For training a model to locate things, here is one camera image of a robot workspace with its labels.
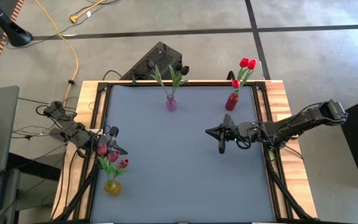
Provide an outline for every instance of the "yellow vase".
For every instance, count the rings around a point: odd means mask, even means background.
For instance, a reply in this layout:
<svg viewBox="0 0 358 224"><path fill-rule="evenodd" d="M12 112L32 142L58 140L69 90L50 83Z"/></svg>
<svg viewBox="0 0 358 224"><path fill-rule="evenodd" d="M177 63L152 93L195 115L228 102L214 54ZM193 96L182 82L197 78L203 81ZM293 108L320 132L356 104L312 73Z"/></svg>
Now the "yellow vase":
<svg viewBox="0 0 358 224"><path fill-rule="evenodd" d="M105 184L104 184L104 190L110 194L110 195L113 195L113 196L117 196L119 194L121 194L121 184L117 181L107 181Z"/></svg>

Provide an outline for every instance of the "pink vase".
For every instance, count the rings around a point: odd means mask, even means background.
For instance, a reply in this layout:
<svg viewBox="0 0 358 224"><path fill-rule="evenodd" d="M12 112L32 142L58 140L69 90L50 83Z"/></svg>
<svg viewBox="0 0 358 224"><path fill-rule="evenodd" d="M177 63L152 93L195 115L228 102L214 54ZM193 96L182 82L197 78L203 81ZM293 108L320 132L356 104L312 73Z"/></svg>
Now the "pink vase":
<svg viewBox="0 0 358 224"><path fill-rule="evenodd" d="M165 106L167 107L168 110L170 111L174 111L177 108L177 102L175 101L175 98L173 97L172 94L169 94L167 96L167 101L165 102Z"/></svg>

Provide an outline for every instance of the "concrete floor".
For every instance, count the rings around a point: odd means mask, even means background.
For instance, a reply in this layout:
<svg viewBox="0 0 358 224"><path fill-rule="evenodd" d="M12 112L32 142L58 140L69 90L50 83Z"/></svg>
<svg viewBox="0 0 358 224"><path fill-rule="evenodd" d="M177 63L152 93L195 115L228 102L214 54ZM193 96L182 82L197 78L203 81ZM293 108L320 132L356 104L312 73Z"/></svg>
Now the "concrete floor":
<svg viewBox="0 0 358 224"><path fill-rule="evenodd" d="M62 30L68 16L88 4L85 0L40 0ZM358 25L358 1L251 0L259 28ZM35 2L25 0L17 23L35 37L55 33ZM104 6L84 24L66 34L106 34L161 30L251 28L243 0L122 0ZM333 98L348 108L358 103L358 29L261 32L260 39L271 79L284 80L291 110ZM242 57L258 59L251 32L236 34L165 35L150 37L73 39L80 71L70 96L78 96L83 80L99 80L114 69L124 74L158 41L183 54L189 78L225 78ZM0 87L20 86L20 97L50 102L62 100L74 58L61 40L48 40L26 49L4 49L0 58ZM262 79L260 65L253 79ZM111 75L111 80L118 79ZM69 101L76 106L76 99ZM35 114L37 103L19 101L15 128L51 125ZM12 140L11 151L35 158L59 142L50 138ZM340 128L319 127L300 138L311 191L320 219L358 223L358 171ZM54 164L62 152L46 158ZM38 179L22 179L23 189ZM32 195L47 196L56 183L46 182ZM26 196L22 208L35 202ZM48 219L50 209L21 212L20 223Z"/></svg>

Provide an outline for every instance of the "black equipment box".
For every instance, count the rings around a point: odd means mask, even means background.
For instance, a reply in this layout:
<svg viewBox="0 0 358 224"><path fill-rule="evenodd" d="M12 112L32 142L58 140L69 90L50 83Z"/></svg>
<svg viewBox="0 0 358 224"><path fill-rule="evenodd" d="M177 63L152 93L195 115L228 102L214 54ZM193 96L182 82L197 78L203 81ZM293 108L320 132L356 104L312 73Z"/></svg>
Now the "black equipment box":
<svg viewBox="0 0 358 224"><path fill-rule="evenodd" d="M153 78L150 75L153 74L153 70L147 67L148 60L158 65L163 80L170 80L169 65L175 68L176 64L181 62L181 53L173 50L163 42L158 42L142 59L125 73L121 80L152 80Z"/></svg>

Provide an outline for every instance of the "black floor stripe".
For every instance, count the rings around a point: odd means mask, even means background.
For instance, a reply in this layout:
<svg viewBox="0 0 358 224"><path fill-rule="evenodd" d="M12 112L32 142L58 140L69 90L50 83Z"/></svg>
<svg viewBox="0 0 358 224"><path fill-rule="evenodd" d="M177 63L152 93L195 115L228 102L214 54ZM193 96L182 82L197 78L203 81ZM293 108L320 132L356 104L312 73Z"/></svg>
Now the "black floor stripe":
<svg viewBox="0 0 358 224"><path fill-rule="evenodd" d="M267 28L258 28L258 32L293 32L293 31L352 30L352 29L358 29L358 25L307 26L307 27L267 27Z"/></svg>
<svg viewBox="0 0 358 224"><path fill-rule="evenodd" d="M262 73L266 80L270 80L270 74L269 74L269 70L267 68L265 53L264 53L264 50L262 47L262 42L260 41L258 27L256 25L255 15L254 15L254 11L252 10L251 1L250 0L245 0L245 1L246 1L246 5L247 5L249 20L251 23L252 34L254 35L256 51L258 53L258 58L259 58L261 66L262 66Z"/></svg>
<svg viewBox="0 0 358 224"><path fill-rule="evenodd" d="M191 35L191 34L238 34L252 32L250 28L233 28L233 29L200 29L200 30L166 30L166 31L150 31L150 32L123 32L123 33L106 33L106 34L78 34L73 36L64 36L65 39L98 39L112 37L149 37L163 35ZM34 37L34 40L47 40L50 36Z"/></svg>

